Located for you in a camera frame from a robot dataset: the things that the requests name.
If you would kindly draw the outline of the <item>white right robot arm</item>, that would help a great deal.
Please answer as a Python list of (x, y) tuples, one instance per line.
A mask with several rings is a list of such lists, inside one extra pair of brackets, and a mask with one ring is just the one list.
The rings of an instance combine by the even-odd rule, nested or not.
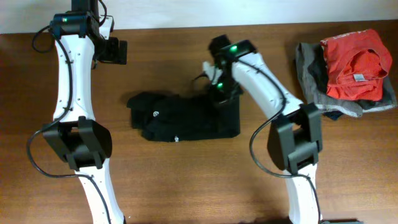
[[(267, 174), (285, 179), (291, 223), (321, 223), (322, 213), (315, 176), (322, 150), (320, 111), (286, 89), (270, 71), (249, 40), (232, 43), (226, 35), (211, 40), (208, 50), (214, 64), (203, 63), (215, 100), (227, 104), (244, 88), (265, 114), (249, 140), (254, 163)], [(254, 153), (254, 140), (269, 126), (267, 149), (279, 173), (266, 168)]]

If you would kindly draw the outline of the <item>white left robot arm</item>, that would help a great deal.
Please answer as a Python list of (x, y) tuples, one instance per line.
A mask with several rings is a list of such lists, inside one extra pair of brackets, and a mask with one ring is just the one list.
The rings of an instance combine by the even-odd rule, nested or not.
[(54, 15), (46, 27), (57, 49), (58, 96), (52, 122), (36, 133), (80, 180), (93, 223), (125, 223), (109, 171), (111, 134), (96, 122), (91, 103), (97, 63), (127, 63), (127, 42), (110, 36), (114, 19), (100, 14), (104, 6), (97, 0), (72, 1), (72, 8)]

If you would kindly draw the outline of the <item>black polo shirt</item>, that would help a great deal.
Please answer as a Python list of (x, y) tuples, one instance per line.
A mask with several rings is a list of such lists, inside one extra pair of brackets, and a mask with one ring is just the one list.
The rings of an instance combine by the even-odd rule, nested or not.
[(218, 104), (209, 94), (190, 98), (142, 92), (127, 101), (131, 126), (157, 142), (234, 138), (240, 134), (239, 98)]

